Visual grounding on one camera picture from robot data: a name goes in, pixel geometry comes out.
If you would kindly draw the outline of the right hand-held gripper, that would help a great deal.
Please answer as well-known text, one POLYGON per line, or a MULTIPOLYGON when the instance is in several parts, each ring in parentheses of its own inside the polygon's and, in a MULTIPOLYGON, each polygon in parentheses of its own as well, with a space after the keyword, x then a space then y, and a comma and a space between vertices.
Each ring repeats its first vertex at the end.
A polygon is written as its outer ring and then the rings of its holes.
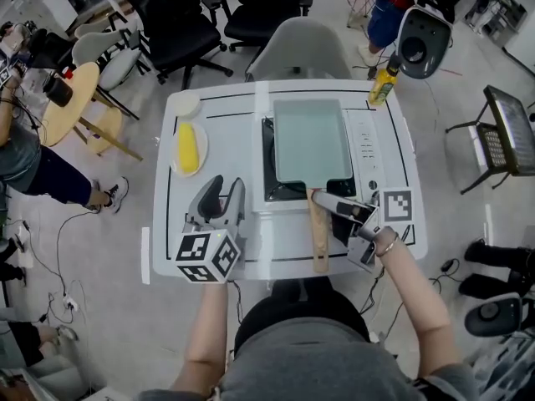
POLYGON ((332 213, 331 226, 335 239, 345 247, 349 245, 351 252, 357 246, 365 247, 365 252, 354 262, 367 272, 375 269, 377 236, 386 227, 390 227, 404 241, 415 220, 411 188, 380 189, 372 195, 371 202, 366 204, 315 190, 312 201, 332 213))

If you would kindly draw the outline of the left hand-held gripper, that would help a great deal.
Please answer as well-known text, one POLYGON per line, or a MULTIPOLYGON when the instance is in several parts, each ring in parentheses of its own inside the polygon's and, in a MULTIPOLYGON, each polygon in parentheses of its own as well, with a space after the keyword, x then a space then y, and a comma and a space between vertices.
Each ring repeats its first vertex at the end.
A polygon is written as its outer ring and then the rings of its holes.
POLYGON ((246 187, 236 178, 227 195, 225 218, 220 192, 223 177, 210 179, 192 200, 187 221, 170 231, 170 274, 190 283, 226 282, 242 257, 240 222, 245 218, 246 187))

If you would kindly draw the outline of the white portable induction cooktop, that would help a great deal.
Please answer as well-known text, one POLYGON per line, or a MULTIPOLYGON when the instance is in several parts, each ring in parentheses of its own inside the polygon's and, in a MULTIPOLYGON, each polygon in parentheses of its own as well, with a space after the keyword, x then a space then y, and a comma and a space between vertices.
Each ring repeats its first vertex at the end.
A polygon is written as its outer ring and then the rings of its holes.
MULTIPOLYGON (((331 178, 324 187, 335 195, 356 197, 369 201, 374 192, 385 186, 385 173, 372 112, 367 109, 343 109, 333 100, 318 102, 319 110, 312 118, 326 114, 329 122, 320 126, 332 134, 336 148, 320 150, 313 155, 316 170, 327 158, 336 157, 351 165, 351 171, 344 178, 331 178)), ((254 212, 298 212, 307 208, 306 185, 302 180, 277 178, 275 114, 285 117, 296 116, 304 120, 304 111, 309 104, 302 101, 277 101, 275 110, 269 111, 256 122, 255 137, 260 139, 262 150, 254 158, 254 188, 252 210, 254 212)))

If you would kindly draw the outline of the square pale green pan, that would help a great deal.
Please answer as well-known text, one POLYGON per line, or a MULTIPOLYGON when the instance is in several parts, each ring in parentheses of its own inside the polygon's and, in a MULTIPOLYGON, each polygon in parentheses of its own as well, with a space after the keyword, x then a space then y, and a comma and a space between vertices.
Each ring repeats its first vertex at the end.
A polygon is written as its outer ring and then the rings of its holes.
POLYGON ((281 183, 306 187, 313 237, 313 269, 329 269, 327 211, 313 202, 313 193, 331 180, 353 176, 344 117, 336 99, 273 102, 275 169, 281 183))

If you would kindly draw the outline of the person's right forearm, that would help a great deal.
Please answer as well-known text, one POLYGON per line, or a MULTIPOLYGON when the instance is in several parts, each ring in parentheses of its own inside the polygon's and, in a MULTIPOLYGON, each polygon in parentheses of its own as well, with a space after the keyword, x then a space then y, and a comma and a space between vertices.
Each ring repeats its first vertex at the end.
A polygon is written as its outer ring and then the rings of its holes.
POLYGON ((386 227, 376 238, 378 258, 400 294, 419 343, 418 376, 458 364, 461 355, 442 297, 417 266, 398 234, 386 227))

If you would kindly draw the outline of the person's left forearm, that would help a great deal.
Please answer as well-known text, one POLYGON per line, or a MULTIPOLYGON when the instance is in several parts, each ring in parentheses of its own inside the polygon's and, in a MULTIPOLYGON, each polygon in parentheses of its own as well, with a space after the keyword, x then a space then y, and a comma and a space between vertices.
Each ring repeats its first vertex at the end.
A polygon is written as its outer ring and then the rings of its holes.
POLYGON ((228 286, 207 284, 193 323, 186 354, 171 388, 208 397, 225 373, 228 286))

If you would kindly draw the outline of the white table with black lines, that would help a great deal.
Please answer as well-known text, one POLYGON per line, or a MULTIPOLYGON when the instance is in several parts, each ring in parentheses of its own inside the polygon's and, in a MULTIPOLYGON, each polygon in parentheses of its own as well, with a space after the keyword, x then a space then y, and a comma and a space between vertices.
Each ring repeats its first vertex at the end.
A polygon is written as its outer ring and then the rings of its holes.
POLYGON ((242 257, 232 270, 232 278, 275 280, 313 275, 313 240, 308 207, 298 212, 254 212, 254 158, 262 150, 255 137, 256 122, 273 111, 276 100, 336 99, 343 109, 372 112, 388 188, 411 188, 415 220, 405 244, 416 259, 428 252, 425 212, 415 151, 410 131, 396 94, 384 104, 370 106, 371 84, 362 80, 276 80, 230 84, 196 93, 201 108, 192 123, 204 128, 208 154, 201 169, 191 177, 180 177, 171 169, 173 136, 181 119, 175 117, 168 97, 163 119, 155 175, 152 225, 152 263, 154 271, 170 276, 170 231, 186 222, 190 203, 214 176, 224 179, 222 196, 232 182, 241 178, 246 187, 245 218, 239 226, 243 242, 242 257))

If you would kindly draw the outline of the white plate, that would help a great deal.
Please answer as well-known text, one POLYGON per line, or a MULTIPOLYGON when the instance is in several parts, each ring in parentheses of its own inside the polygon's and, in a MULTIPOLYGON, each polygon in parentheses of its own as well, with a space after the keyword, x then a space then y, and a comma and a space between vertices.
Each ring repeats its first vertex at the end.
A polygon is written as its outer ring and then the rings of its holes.
POLYGON ((202 126, 196 123, 192 122, 181 122, 178 124, 176 133, 173 136, 173 147, 171 149, 171 169, 178 174, 180 177, 191 177, 195 175, 203 166, 207 154, 208 154, 208 136, 206 134, 206 131, 202 126), (181 123, 189 123, 193 126, 193 129, 195 130, 196 134, 196 144, 198 149, 198 155, 199 155, 199 166, 198 169, 190 174, 186 174, 181 170, 179 159, 178 159, 178 129, 181 123))

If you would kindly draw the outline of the yellow corn cob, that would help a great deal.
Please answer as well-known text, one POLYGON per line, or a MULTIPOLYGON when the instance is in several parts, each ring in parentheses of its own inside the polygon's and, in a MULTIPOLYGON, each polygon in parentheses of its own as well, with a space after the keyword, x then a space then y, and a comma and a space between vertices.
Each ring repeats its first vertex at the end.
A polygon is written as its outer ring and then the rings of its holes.
POLYGON ((181 170, 186 174, 195 172, 199 166, 199 155, 195 130, 189 123, 179 126, 177 151, 181 170))

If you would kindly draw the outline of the person's black shorts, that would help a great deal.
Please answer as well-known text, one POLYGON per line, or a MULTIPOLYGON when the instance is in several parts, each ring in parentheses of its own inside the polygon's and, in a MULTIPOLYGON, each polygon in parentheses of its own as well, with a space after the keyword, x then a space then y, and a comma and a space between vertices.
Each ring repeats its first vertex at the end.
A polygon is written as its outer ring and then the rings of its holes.
POLYGON ((324 318, 343 324, 370 342, 369 331, 364 319, 351 301, 335 292, 324 300, 289 302, 278 297, 267 297, 255 305, 243 318, 234 341, 234 353, 253 336, 275 324, 297 318, 324 318))

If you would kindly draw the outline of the small white bowl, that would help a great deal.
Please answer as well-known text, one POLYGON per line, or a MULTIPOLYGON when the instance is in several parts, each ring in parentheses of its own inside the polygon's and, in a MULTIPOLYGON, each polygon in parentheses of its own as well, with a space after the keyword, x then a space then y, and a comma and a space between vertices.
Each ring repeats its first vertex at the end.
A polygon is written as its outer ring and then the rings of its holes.
POLYGON ((201 108, 199 95, 190 90, 175 93, 170 99, 173 114, 179 119, 193 119, 201 108))

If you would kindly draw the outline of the yellow oil bottle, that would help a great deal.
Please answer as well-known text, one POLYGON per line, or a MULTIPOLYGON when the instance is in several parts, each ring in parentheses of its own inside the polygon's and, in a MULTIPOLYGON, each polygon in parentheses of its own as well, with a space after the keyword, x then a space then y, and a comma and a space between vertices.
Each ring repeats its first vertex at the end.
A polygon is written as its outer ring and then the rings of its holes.
POLYGON ((368 96, 368 103, 370 106, 381 105, 385 102, 386 97, 397 82, 399 69, 400 59, 394 53, 390 56, 386 66, 380 69, 375 76, 373 87, 368 96))

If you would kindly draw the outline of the person's grey shirt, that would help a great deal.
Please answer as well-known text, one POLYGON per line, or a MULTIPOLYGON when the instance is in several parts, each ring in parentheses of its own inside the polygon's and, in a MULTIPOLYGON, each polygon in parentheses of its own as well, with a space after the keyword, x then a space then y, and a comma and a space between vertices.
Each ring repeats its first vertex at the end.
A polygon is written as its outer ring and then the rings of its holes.
POLYGON ((465 364, 411 379, 355 330, 296 318, 249 338, 207 396, 153 389, 135 401, 479 401, 479 393, 465 364))

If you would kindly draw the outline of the round wooden side table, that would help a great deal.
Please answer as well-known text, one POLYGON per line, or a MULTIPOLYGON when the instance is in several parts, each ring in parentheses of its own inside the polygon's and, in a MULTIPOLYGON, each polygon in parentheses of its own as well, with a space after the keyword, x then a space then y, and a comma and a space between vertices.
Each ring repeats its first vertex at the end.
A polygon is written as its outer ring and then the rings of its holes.
POLYGON ((94 62, 77 67, 70 79, 64 81, 72 89, 72 97, 60 107, 50 101, 38 129, 41 143, 52 147, 61 142, 69 133, 74 132, 96 155, 115 147, 123 153, 141 161, 137 154, 119 140, 122 130, 123 112, 110 99, 98 91, 99 67, 94 62), (86 118, 94 102, 104 106, 104 112, 95 121, 86 118))

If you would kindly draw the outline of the grey shell chair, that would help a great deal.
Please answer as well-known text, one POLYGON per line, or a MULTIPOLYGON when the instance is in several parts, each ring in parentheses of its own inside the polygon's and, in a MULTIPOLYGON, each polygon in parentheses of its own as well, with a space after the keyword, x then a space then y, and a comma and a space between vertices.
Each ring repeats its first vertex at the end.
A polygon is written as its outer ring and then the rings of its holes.
POLYGON ((246 71, 247 81, 352 78, 338 34, 306 17, 281 23, 246 71))

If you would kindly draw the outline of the light grey chair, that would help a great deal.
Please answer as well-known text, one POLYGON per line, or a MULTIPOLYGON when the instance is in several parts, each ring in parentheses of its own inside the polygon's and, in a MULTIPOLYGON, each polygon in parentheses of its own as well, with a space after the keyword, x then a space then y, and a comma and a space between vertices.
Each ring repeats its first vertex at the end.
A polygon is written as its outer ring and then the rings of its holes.
POLYGON ((142 60, 139 32, 123 28, 108 33, 86 33, 74 45, 72 59, 76 67, 84 63, 99 66, 99 86, 106 92, 122 84, 133 69, 141 75, 150 67, 142 60))

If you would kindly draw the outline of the black office chair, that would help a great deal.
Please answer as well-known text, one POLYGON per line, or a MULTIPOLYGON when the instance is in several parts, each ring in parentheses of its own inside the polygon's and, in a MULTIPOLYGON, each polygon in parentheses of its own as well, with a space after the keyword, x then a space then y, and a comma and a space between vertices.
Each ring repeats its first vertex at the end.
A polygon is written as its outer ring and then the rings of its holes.
POLYGON ((306 17, 312 5, 313 0, 238 0, 224 28, 225 36, 233 40, 229 51, 265 47, 281 23, 306 17))
POLYGON ((204 59, 213 50, 227 50, 217 30, 215 0, 126 0, 139 16, 143 40, 142 52, 157 72, 159 84, 183 69, 183 90, 189 88, 191 71, 204 67, 233 76, 230 68, 204 59))

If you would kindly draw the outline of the dark grey white-rimmed pod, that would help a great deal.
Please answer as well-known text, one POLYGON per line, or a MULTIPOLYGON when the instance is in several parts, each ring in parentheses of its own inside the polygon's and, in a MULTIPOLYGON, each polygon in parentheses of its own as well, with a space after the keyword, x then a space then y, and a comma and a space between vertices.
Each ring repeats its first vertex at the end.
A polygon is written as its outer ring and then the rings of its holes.
POLYGON ((440 67, 451 35, 451 24, 441 15, 417 5, 408 9, 396 40, 400 71, 412 79, 428 79, 440 67))
POLYGON ((522 311, 522 299, 516 292, 491 297, 466 314, 465 329, 480 338, 509 335, 520 329, 522 311))

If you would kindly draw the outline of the black metal mesh chair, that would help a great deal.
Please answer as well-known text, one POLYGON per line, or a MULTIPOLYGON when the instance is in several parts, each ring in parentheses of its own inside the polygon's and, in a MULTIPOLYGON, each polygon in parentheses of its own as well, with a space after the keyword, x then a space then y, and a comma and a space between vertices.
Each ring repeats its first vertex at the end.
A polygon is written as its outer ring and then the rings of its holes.
POLYGON ((476 181, 460 191, 462 195, 493 175, 535 176, 535 133, 522 103, 491 85, 483 93, 486 103, 475 120, 445 130, 448 134, 454 129, 473 127, 487 166, 476 181))

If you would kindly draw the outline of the black jug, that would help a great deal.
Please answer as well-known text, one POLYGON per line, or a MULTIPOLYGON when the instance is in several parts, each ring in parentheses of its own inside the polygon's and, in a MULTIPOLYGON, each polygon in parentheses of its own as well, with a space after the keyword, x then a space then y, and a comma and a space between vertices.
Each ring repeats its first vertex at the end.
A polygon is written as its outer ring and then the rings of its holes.
POLYGON ((43 82, 43 93, 58 107, 65 107, 73 96, 71 87, 60 77, 50 74, 43 82))

